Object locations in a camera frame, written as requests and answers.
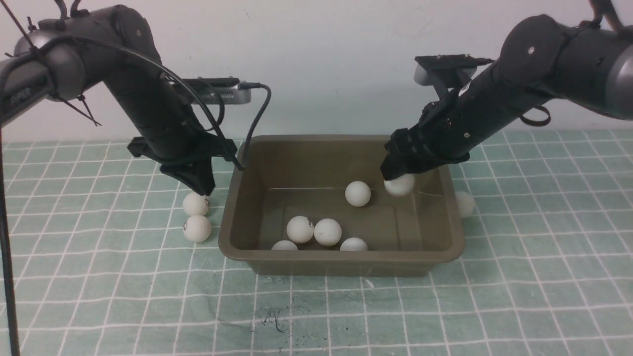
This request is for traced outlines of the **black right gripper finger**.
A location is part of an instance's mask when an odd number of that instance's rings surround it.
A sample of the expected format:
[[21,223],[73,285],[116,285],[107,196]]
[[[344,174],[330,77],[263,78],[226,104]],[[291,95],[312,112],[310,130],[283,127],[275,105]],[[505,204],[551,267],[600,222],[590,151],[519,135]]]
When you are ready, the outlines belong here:
[[421,171],[416,162],[407,162],[397,158],[385,158],[381,164],[383,180],[396,180],[407,174],[419,174]]

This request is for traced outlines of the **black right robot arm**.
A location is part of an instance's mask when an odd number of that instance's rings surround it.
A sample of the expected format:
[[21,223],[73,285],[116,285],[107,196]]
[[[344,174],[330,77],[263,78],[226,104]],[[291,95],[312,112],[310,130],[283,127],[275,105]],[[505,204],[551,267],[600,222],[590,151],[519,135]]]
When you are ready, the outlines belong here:
[[394,131],[380,170],[386,181],[460,164],[470,151],[516,119],[529,120],[552,99],[564,99],[594,113],[632,119],[632,28],[621,38],[613,30],[568,27],[547,14],[518,23],[497,59],[462,55],[418,56],[414,79],[435,88],[409,129]]

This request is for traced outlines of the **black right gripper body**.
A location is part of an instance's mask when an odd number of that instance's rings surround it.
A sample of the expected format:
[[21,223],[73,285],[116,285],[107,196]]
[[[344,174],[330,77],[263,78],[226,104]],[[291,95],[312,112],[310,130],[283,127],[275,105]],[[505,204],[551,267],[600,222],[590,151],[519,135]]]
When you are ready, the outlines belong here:
[[427,104],[417,124],[395,130],[385,145],[386,158],[416,162],[420,174],[470,159],[475,148],[468,120],[472,101],[434,101]]

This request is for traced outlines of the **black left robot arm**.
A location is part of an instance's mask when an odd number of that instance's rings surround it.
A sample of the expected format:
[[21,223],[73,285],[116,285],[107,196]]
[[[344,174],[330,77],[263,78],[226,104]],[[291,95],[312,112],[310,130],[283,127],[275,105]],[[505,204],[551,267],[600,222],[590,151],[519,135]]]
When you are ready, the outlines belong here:
[[160,164],[202,196],[215,189],[212,159],[237,162],[204,100],[162,63],[147,20],[124,5],[71,13],[59,0],[60,17],[22,30],[13,56],[1,62],[1,125],[43,99],[70,104],[103,83],[140,136],[128,149]]

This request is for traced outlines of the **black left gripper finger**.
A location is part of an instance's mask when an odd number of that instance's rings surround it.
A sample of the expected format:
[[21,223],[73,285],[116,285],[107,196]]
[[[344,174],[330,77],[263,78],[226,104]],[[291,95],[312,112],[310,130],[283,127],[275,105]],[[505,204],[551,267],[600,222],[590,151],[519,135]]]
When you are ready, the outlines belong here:
[[199,196],[210,196],[216,187],[212,161],[196,161],[181,165],[161,165],[161,173],[180,181],[199,194]]

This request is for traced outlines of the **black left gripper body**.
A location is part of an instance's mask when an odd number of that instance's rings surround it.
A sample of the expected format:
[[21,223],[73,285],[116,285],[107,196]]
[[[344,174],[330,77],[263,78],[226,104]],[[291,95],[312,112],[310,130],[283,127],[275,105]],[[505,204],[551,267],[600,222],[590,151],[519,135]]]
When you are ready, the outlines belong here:
[[175,176],[211,178],[214,157],[231,160],[237,151],[232,139],[188,130],[144,130],[127,146],[136,158],[144,156]]

